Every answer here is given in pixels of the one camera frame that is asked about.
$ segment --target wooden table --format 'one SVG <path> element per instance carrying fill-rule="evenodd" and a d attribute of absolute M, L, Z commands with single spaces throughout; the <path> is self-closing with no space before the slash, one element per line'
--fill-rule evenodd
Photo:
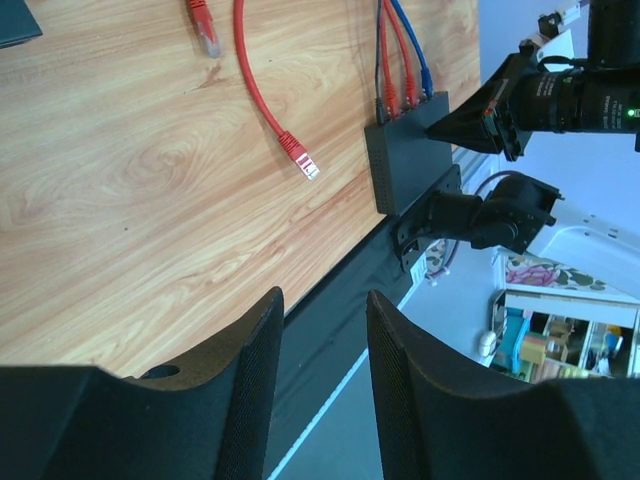
<path fill-rule="evenodd" d="M 0 363 L 138 375 L 272 285 L 291 306 L 380 221 L 375 2 L 247 1 L 258 84 L 313 182 L 247 95 L 231 1 L 210 2 L 221 60 L 182 0 L 28 3 L 44 36 L 0 51 Z M 479 85 L 476 1 L 404 4 L 459 105 Z"/>

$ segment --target blue wall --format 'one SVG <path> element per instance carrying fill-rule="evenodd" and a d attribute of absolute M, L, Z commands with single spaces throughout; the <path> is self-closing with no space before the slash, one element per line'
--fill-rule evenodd
<path fill-rule="evenodd" d="M 483 79 L 488 78 L 521 39 L 537 30 L 537 18 L 563 0 L 480 0 L 480 51 Z M 588 10 L 571 25 L 576 56 L 587 52 Z M 537 133 L 525 157 L 503 168 L 559 187 L 567 199 L 629 230 L 640 233 L 640 154 L 632 135 Z"/>

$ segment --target purple cable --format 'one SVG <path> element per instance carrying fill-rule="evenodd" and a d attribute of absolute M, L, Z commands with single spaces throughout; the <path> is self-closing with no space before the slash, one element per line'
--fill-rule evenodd
<path fill-rule="evenodd" d="M 474 195 L 480 195 L 482 190 L 484 190 L 487 187 L 487 185 L 493 182 L 496 178 L 506 177 L 508 175 L 520 175 L 520 172 L 516 172 L 515 170 L 503 170 L 501 172 L 494 173 L 493 175 L 490 175 L 489 177 L 487 177 L 480 184 L 480 186 L 476 189 Z M 447 259 L 445 264 L 437 272 L 434 272 L 431 275 L 427 275 L 427 278 L 436 279 L 444 275 L 445 272 L 449 270 L 449 267 L 451 267 L 451 264 L 453 263 L 453 260 L 455 259 L 459 248 L 460 248 L 460 240 L 456 240 L 456 243 L 453 245 L 453 249 L 451 250 L 451 255 L 449 255 L 449 258 Z"/>

